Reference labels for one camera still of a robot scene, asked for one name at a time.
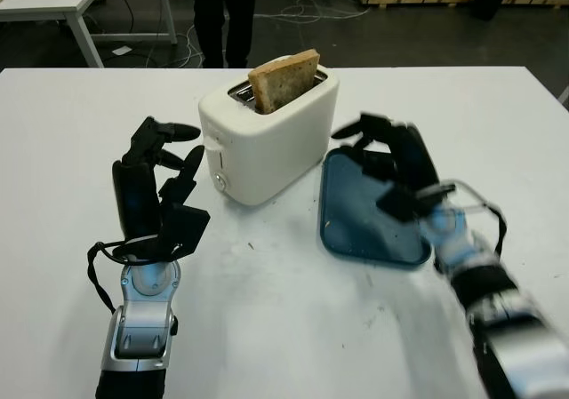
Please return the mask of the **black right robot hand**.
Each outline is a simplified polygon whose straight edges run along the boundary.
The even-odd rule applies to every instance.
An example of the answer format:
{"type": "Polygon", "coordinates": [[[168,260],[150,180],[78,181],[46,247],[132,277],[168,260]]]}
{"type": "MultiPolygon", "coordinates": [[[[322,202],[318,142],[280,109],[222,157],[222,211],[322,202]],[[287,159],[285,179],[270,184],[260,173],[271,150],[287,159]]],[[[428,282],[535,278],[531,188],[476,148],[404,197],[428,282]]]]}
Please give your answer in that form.
{"type": "Polygon", "coordinates": [[[394,181],[417,192],[439,182],[428,149],[414,124],[396,123],[386,116],[362,113],[357,121],[332,134],[334,140],[359,140],[341,150],[362,168],[363,174],[394,181]]]}

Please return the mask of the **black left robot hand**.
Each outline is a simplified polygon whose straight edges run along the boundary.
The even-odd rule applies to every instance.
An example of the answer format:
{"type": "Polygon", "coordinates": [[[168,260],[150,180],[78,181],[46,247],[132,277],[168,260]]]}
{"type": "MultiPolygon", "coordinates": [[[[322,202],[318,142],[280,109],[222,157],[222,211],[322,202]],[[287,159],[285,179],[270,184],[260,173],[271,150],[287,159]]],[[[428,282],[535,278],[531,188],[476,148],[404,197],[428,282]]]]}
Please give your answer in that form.
{"type": "Polygon", "coordinates": [[[196,186],[194,176],[204,149],[197,146],[186,159],[164,149],[166,143],[195,140],[195,126],[160,123],[147,117],[132,135],[130,147],[112,165],[116,204],[124,238],[155,235],[165,209],[186,202],[196,186]]]}

